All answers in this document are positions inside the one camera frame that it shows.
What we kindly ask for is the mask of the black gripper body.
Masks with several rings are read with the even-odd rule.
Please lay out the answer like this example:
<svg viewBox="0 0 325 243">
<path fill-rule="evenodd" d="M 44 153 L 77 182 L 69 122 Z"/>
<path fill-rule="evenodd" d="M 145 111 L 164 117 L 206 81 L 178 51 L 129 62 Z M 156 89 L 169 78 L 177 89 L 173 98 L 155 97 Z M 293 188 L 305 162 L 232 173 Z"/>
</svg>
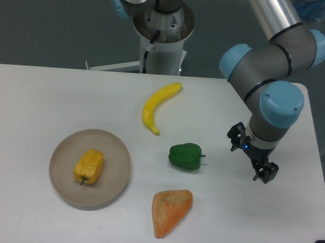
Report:
<svg viewBox="0 0 325 243">
<path fill-rule="evenodd" d="M 252 162 L 253 168 L 263 168 L 266 162 L 268 161 L 268 157 L 273 151 L 273 148 L 270 149 L 262 149 L 254 146 L 250 143 L 249 136 L 237 135 L 238 139 L 238 148 L 242 149 L 243 152 L 249 157 Z"/>
</svg>

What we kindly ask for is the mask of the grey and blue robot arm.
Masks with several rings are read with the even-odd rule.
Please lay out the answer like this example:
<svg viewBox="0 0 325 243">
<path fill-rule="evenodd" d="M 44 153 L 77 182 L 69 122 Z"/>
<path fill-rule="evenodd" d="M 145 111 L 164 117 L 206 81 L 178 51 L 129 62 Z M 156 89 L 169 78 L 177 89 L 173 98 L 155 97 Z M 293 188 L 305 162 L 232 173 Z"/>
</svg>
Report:
<svg viewBox="0 0 325 243">
<path fill-rule="evenodd" d="M 304 107 L 300 88 L 287 82 L 298 71 L 325 59 L 325 36 L 304 28 L 290 0 L 249 0 L 269 40 L 254 51 L 246 44 L 229 48 L 220 71 L 251 111 L 247 124 L 227 133 L 232 149 L 251 160 L 255 176 L 268 183 L 278 173 L 269 155 Z M 132 17 L 140 37 L 140 72 L 177 76 L 183 44 L 193 33 L 195 18 L 183 0 L 112 0 L 121 17 Z"/>
</svg>

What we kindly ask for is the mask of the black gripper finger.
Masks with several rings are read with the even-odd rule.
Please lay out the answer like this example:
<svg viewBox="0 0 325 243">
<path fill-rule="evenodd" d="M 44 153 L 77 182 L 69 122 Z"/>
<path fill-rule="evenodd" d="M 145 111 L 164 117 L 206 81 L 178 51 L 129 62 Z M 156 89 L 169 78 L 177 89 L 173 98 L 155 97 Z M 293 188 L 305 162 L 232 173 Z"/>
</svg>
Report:
<svg viewBox="0 0 325 243">
<path fill-rule="evenodd" d="M 227 132 L 227 138 L 231 141 L 230 151 L 243 149 L 246 138 L 245 134 L 245 126 L 242 122 L 239 122 L 230 128 Z"/>
<path fill-rule="evenodd" d="M 264 184 L 271 182 L 279 170 L 275 163 L 269 161 L 265 161 L 263 164 L 254 161 L 253 168 L 255 170 L 253 181 L 260 179 Z"/>
</svg>

